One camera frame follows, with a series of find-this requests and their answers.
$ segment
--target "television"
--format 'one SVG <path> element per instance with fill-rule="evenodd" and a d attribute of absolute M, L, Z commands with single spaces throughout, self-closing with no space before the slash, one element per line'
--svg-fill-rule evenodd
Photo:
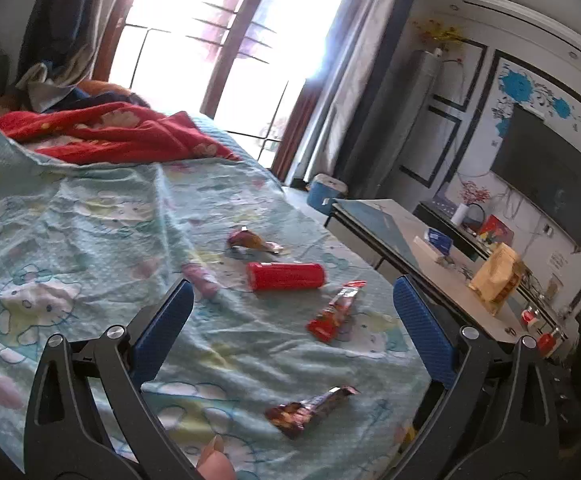
<path fill-rule="evenodd" d="M 581 244 L 581 153 L 542 118 L 515 105 L 491 171 Z"/>

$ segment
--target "blue gripper pad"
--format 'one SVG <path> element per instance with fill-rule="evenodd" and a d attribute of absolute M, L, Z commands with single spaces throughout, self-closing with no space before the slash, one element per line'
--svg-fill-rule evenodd
<path fill-rule="evenodd" d="M 157 375 L 192 312 L 193 301 L 192 285 L 184 280 L 166 298 L 151 324 L 133 345 L 134 365 L 129 375 L 137 388 Z"/>
<path fill-rule="evenodd" d="M 450 390 L 455 382 L 455 349 L 444 335 L 420 293 L 405 276 L 393 288 L 393 304 L 411 336 L 431 379 Z"/>

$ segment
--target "blue trash can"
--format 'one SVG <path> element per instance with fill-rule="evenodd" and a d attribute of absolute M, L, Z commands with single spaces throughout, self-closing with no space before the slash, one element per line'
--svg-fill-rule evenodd
<path fill-rule="evenodd" d="M 341 180 L 320 173 L 311 182 L 306 203 L 325 215 L 330 214 L 333 199 L 346 196 L 348 187 Z"/>

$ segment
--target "red blanket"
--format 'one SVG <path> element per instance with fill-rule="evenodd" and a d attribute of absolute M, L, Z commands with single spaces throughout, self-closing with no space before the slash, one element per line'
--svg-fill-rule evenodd
<path fill-rule="evenodd" d="M 17 142 L 53 135 L 82 139 L 36 150 L 73 164 L 165 162 L 208 156 L 240 160 L 223 144 L 202 134 L 186 112 L 167 117 L 128 103 L 54 114 L 10 112 L 0 118 L 0 130 Z"/>

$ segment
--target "silver screw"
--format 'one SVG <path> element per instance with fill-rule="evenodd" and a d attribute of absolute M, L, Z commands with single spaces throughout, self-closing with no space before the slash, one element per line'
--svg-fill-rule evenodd
<path fill-rule="evenodd" d="M 522 344 L 526 346 L 526 348 L 535 348 L 537 346 L 537 341 L 535 341 L 531 336 L 525 335 L 522 337 Z"/>
<path fill-rule="evenodd" d="M 57 346 L 61 344 L 62 341 L 64 341 L 64 338 L 61 334 L 54 334 L 48 338 L 47 344 L 48 346 Z"/>
<path fill-rule="evenodd" d="M 122 337 L 123 333 L 124 327 L 119 325 L 111 326 L 106 331 L 106 335 L 108 336 L 109 339 L 119 339 L 120 337 Z"/>
<path fill-rule="evenodd" d="M 464 328 L 461 329 L 461 333 L 466 339 L 475 340 L 479 337 L 479 332 L 477 331 L 477 328 L 474 328 L 472 326 L 465 326 Z"/>

